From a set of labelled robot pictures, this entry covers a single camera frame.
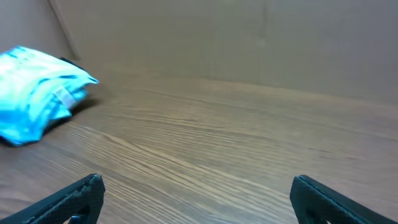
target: wood grain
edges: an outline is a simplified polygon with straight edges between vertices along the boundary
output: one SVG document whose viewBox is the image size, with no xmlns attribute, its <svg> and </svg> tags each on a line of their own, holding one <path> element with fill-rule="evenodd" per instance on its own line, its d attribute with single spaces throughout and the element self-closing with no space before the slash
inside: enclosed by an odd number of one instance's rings
<svg viewBox="0 0 398 224">
<path fill-rule="evenodd" d="M 296 223 L 307 174 L 398 220 L 398 107 L 283 88 L 96 72 L 41 142 L 0 148 L 0 216 L 103 175 L 99 223 Z"/>
</svg>

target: white tag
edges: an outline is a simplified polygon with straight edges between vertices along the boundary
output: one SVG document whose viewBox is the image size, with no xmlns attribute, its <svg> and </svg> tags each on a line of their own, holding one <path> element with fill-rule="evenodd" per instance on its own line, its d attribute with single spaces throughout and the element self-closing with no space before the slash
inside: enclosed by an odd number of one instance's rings
<svg viewBox="0 0 398 224">
<path fill-rule="evenodd" d="M 66 90 L 63 86 L 58 88 L 54 92 L 54 94 L 61 101 L 61 103 L 65 105 L 68 109 L 72 108 L 72 106 L 76 103 L 75 99 L 72 97 L 69 91 Z"/>
</svg>

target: light blue fabric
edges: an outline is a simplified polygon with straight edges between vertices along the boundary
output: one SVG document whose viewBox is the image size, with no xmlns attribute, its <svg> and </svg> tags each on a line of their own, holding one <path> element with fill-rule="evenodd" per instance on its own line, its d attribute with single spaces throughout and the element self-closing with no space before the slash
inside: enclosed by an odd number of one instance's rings
<svg viewBox="0 0 398 224">
<path fill-rule="evenodd" d="M 48 123 L 71 116 L 70 108 L 98 83 L 86 71 L 25 47 L 0 54 L 0 136 L 13 145 L 38 141 Z"/>
</svg>

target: blue cloth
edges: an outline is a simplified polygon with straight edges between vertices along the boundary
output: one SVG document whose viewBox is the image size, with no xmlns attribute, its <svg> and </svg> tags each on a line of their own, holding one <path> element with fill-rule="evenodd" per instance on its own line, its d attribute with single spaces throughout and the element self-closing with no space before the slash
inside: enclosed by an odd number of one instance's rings
<svg viewBox="0 0 398 224">
<path fill-rule="evenodd" d="M 51 121 L 70 109 L 98 83 L 86 71 L 25 47 L 0 54 L 0 136 L 13 145 L 38 141 Z"/>
</svg>

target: gray wall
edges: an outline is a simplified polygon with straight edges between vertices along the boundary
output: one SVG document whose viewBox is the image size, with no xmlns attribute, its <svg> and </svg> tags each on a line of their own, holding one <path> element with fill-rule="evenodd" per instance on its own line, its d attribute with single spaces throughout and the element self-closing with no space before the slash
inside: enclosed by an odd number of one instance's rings
<svg viewBox="0 0 398 224">
<path fill-rule="evenodd" d="M 70 55 L 47 0 L 0 1 L 0 51 L 17 45 Z"/>
<path fill-rule="evenodd" d="M 397 103 L 396 0 L 57 0 L 83 58 Z"/>
</svg>

